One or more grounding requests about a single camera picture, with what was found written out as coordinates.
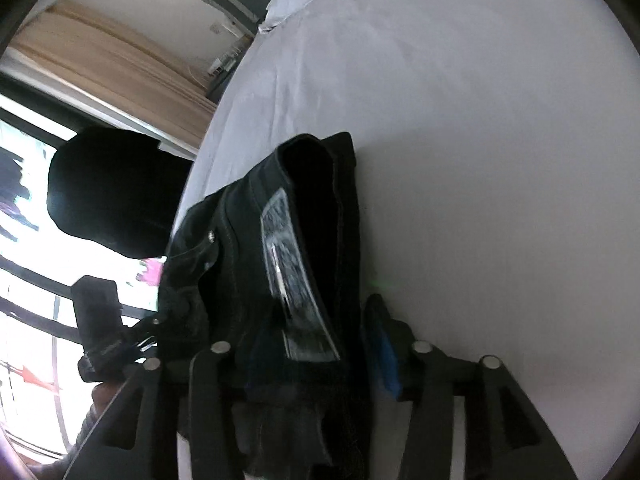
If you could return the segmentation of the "person's left hand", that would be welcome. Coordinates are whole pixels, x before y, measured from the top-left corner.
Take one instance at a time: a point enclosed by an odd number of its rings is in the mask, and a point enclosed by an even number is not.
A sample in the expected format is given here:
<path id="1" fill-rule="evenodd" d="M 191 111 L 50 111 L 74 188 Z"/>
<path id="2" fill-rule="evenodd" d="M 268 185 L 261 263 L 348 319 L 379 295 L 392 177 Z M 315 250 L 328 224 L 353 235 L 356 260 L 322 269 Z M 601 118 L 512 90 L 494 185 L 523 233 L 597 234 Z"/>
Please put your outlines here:
<path id="1" fill-rule="evenodd" d="M 91 399 L 92 407 L 91 411 L 94 420 L 98 420 L 100 416 L 105 412 L 108 406 L 117 396 L 122 387 L 123 382 L 101 382 L 92 389 Z"/>

